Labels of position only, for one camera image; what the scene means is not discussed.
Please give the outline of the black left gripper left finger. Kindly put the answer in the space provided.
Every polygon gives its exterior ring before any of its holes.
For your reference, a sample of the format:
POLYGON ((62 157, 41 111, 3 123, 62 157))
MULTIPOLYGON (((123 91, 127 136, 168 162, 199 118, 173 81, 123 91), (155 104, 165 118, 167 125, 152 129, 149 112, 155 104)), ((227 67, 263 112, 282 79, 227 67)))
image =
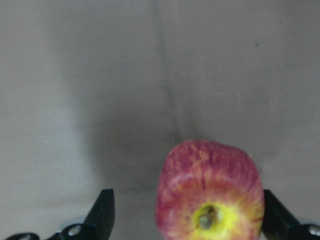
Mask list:
POLYGON ((103 189, 82 223, 74 223, 55 232, 50 240, 108 240, 115 224, 113 189, 103 189))

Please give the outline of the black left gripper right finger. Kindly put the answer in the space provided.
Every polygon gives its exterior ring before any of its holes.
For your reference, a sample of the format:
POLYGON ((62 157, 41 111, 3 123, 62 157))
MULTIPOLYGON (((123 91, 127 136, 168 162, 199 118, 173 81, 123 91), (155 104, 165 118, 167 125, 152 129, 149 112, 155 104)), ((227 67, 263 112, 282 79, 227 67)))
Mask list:
POLYGON ((301 223, 269 190, 264 190, 262 233, 267 240, 318 240, 320 226, 301 223))

